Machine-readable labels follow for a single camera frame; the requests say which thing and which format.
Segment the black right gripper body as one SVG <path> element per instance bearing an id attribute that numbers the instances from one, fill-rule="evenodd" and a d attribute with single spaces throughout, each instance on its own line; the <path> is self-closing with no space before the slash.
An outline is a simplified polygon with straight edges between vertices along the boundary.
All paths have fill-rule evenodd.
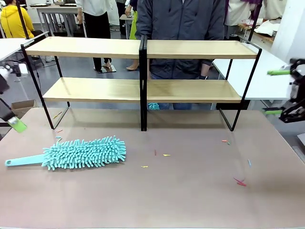
<path id="1" fill-rule="evenodd" d="M 304 99 L 305 98 L 305 78 L 296 79 L 292 84 L 292 98 Z"/>

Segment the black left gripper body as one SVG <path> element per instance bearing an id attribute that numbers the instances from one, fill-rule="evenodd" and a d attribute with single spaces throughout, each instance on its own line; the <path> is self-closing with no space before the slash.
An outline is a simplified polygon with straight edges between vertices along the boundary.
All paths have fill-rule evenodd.
<path id="1" fill-rule="evenodd" d="M 3 94 L 6 90 L 10 88 L 7 83 L 10 72 L 7 69 L 0 70 L 0 94 Z"/>

